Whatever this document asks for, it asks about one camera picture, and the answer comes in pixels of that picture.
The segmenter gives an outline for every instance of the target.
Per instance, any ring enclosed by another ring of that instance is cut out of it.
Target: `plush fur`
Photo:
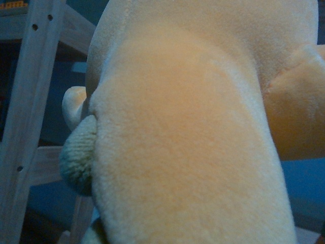
[[[279,155],[325,156],[317,17],[314,0],[109,1],[63,110],[73,128],[90,99],[81,161],[110,243],[296,243]]]

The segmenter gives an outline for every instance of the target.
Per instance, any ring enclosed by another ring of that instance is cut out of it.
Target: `teddy bear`
[[[281,160],[325,156],[316,0],[110,0],[67,90],[83,243],[296,244]]]

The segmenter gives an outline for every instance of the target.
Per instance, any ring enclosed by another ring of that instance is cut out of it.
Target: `stuffed animal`
[[[325,156],[317,23],[316,0],[110,0],[63,99],[84,243],[296,244],[279,158]]]

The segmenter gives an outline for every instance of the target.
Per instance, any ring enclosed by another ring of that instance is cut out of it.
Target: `wooden rung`
[[[41,146],[34,157],[34,170],[30,178],[31,186],[38,186],[62,180],[59,168],[59,155],[62,146]]]

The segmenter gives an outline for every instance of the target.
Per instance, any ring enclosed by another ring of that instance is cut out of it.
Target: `wooden shelf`
[[[28,7],[0,10],[0,43],[11,43],[21,40],[25,30]],[[86,20],[74,9],[66,5],[63,27],[59,38],[58,55],[86,57],[88,47],[95,31],[95,25]]]

